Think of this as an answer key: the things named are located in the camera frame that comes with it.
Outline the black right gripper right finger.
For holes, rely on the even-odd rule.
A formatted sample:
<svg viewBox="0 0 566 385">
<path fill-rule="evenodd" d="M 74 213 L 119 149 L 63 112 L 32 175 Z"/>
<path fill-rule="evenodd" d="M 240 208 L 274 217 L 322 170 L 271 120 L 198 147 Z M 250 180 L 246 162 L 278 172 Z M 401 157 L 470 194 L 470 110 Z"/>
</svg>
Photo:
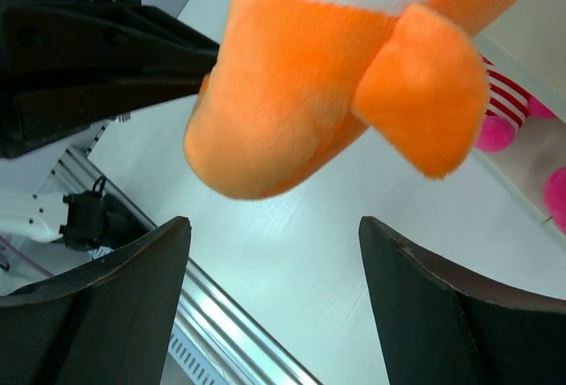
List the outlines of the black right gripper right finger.
<svg viewBox="0 0 566 385">
<path fill-rule="evenodd" d="M 563 384 L 565 303 L 489 279 L 373 217 L 358 229 L 392 384 Z"/>
</svg>

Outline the hot pink plush with glasses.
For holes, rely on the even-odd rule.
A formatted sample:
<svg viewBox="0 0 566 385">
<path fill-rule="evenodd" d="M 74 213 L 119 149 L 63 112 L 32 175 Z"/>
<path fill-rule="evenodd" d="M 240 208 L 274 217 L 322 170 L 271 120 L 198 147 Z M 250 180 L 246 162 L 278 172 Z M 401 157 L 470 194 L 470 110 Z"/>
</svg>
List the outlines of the hot pink plush with glasses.
<svg viewBox="0 0 566 385">
<path fill-rule="evenodd" d="M 529 119 L 558 119 L 530 92 L 483 59 L 489 82 L 490 100 L 475 147 L 485 154 L 509 149 Z M 565 230 L 565 165 L 547 177 L 543 187 L 544 204 L 551 219 Z"/>
</svg>

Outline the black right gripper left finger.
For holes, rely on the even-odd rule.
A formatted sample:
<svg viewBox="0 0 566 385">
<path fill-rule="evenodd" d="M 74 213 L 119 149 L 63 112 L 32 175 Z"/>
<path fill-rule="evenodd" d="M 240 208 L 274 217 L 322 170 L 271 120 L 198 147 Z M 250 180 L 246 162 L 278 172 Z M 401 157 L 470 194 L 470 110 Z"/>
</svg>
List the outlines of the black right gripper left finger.
<svg viewBox="0 0 566 385">
<path fill-rule="evenodd" d="M 3 384 L 158 384 L 191 226 L 176 217 L 1 298 Z"/>
</svg>

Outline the orange shark plush purple fin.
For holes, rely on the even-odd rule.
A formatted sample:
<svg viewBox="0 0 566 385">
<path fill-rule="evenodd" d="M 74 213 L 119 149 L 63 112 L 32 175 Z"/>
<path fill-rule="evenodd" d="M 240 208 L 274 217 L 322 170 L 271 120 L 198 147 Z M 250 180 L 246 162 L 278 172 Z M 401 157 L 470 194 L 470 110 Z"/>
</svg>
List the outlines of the orange shark plush purple fin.
<svg viewBox="0 0 566 385">
<path fill-rule="evenodd" d="M 232 199 L 282 194 L 367 129 L 423 176 L 468 157 L 489 101 L 474 37 L 517 0 L 230 0 L 184 155 Z"/>
</svg>

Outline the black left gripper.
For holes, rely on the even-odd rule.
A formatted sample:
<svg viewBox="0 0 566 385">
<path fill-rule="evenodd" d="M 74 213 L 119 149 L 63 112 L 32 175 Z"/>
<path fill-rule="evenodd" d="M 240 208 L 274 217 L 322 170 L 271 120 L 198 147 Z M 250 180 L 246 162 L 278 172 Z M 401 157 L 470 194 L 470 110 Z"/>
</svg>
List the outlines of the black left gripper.
<svg viewBox="0 0 566 385">
<path fill-rule="evenodd" d="M 111 77 L 1 92 L 1 157 L 14 159 L 91 124 L 198 93 L 218 44 L 142 0 L 1 0 L 1 72 L 125 70 L 196 76 Z"/>
</svg>

